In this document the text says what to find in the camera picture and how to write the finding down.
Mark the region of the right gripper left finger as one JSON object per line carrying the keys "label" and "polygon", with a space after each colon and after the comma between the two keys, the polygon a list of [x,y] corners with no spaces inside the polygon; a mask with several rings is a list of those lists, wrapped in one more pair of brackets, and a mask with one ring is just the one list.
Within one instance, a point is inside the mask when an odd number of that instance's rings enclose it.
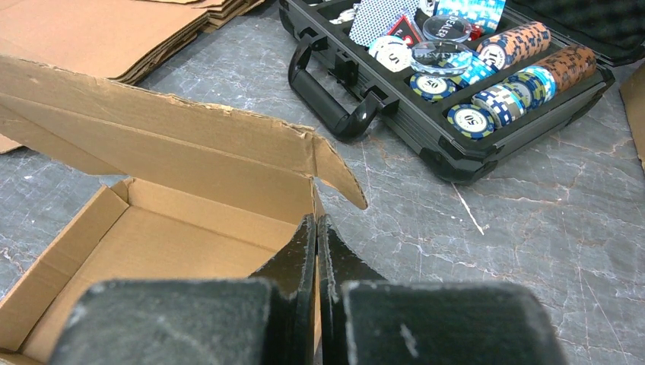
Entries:
{"label": "right gripper left finger", "polygon": [[243,279],[92,285],[75,304],[51,364],[311,364],[316,219]]}

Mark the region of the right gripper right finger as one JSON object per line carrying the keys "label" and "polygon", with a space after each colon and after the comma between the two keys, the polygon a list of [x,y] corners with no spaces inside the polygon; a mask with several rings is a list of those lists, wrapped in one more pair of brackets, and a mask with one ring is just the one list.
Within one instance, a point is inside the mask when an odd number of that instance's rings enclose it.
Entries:
{"label": "right gripper right finger", "polygon": [[565,364],[549,315],[506,281],[392,282],[317,222],[325,364]]}

